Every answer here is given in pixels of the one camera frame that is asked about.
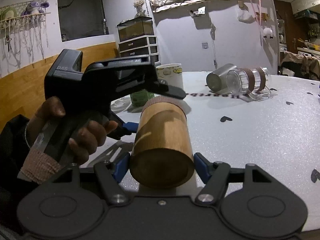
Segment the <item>person's left hand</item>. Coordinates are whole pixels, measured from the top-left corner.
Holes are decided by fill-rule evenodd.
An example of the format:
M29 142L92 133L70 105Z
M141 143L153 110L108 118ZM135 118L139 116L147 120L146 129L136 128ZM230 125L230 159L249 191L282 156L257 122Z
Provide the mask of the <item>person's left hand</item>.
M56 123L65 116L65 109L61 101L53 96L47 99L31 117L24 129L24 137L29 146L33 146L38 135L49 123ZM89 156L96 152L97 148L103 146L108 134L118 127L118 123L111 120L97 122L89 120L85 124L77 125L69 139L63 142L63 150L58 162L62 166L73 162L78 165L88 161Z

